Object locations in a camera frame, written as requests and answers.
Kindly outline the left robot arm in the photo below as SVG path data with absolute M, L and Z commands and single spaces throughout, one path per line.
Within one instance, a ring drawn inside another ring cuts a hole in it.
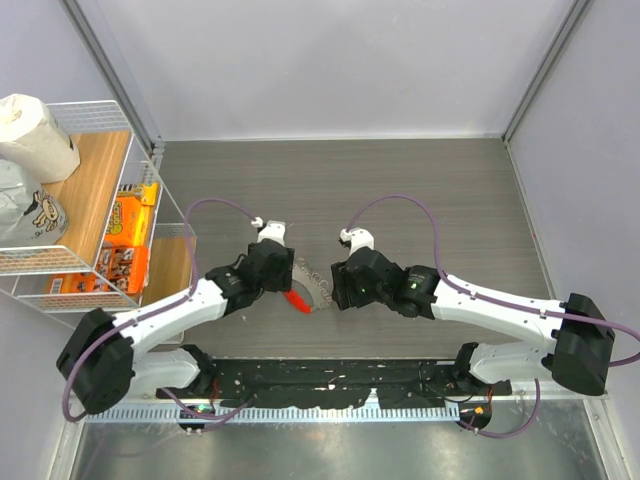
M 56 361 L 66 380 L 65 418 L 75 418 L 72 397 L 86 414 L 99 414 L 126 396 L 161 388 L 194 398 L 209 394 L 215 373 L 207 354 L 193 345 L 171 352 L 158 352 L 156 346 L 183 330 L 245 309 L 265 292 L 290 291 L 294 255 L 294 249 L 264 239 L 177 294 L 115 315 L 101 308 L 86 313 Z

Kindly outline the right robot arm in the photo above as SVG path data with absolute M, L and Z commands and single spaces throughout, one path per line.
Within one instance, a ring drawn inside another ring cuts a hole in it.
M 407 318 L 455 321 L 512 337 L 512 342 L 464 344 L 455 387 L 473 394 L 502 381 L 552 379 L 575 393 L 605 391 L 615 334 L 593 300 L 529 299 L 479 288 L 423 265 L 402 268 L 363 247 L 331 266 L 332 298 L 340 310 L 380 303 Z

